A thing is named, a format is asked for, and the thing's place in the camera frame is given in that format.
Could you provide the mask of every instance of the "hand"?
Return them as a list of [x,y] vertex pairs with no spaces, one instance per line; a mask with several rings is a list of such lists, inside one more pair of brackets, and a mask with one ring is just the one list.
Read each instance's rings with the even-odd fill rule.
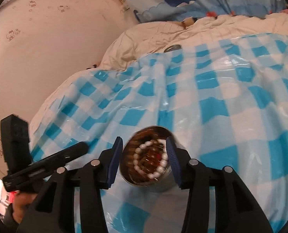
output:
[[27,211],[26,205],[29,205],[36,198],[37,194],[26,193],[18,191],[12,203],[13,213],[12,217],[17,223],[21,223],[25,213]]

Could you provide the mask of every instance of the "round container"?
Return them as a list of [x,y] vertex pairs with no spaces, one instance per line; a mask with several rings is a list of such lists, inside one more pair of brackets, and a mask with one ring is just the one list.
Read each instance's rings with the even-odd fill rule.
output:
[[131,179],[126,164],[127,161],[130,160],[127,158],[127,155],[133,155],[134,153],[133,151],[130,151],[130,149],[137,148],[140,146],[140,144],[145,143],[146,141],[158,138],[167,139],[169,136],[172,136],[174,138],[173,134],[166,128],[161,126],[150,126],[136,132],[131,137],[131,139],[128,141],[125,148],[123,149],[122,159],[119,165],[120,173],[126,182],[133,186],[145,188],[151,192],[163,192],[175,186],[176,183],[174,181],[170,164],[168,164],[165,172],[159,178],[157,178],[157,180],[142,183],[135,183]]

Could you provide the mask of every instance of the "dark sleeve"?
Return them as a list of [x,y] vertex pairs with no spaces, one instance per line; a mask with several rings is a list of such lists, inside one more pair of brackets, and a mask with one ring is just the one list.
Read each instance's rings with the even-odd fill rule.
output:
[[6,210],[6,214],[4,216],[4,225],[8,228],[9,233],[15,233],[19,224],[12,217],[13,208],[12,204],[10,204]]

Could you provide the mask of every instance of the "checkered pattern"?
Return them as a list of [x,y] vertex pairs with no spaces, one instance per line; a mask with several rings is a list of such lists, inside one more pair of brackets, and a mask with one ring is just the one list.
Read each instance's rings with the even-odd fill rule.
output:
[[[34,160],[78,141],[89,154],[150,125],[171,130],[206,166],[232,166],[274,231],[288,219],[288,36],[248,35],[150,54],[124,72],[87,71],[48,108],[33,134]],[[120,173],[102,192],[109,232],[180,232],[188,192],[139,192]],[[80,232],[76,208],[77,232]]]

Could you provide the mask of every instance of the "screw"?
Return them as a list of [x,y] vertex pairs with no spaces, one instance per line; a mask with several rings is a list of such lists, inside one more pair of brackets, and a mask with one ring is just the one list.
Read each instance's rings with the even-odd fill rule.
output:
[[194,159],[194,158],[192,158],[192,159],[189,161],[189,163],[190,163],[192,166],[196,166],[196,165],[198,165],[199,161],[196,160],[196,159]]
[[64,167],[59,167],[57,169],[57,173],[64,173],[65,172],[65,168]]
[[225,166],[224,168],[225,172],[227,173],[231,173],[233,171],[232,167],[231,166]]
[[100,160],[98,160],[98,159],[94,159],[91,161],[92,166],[98,166],[99,164],[100,164]]

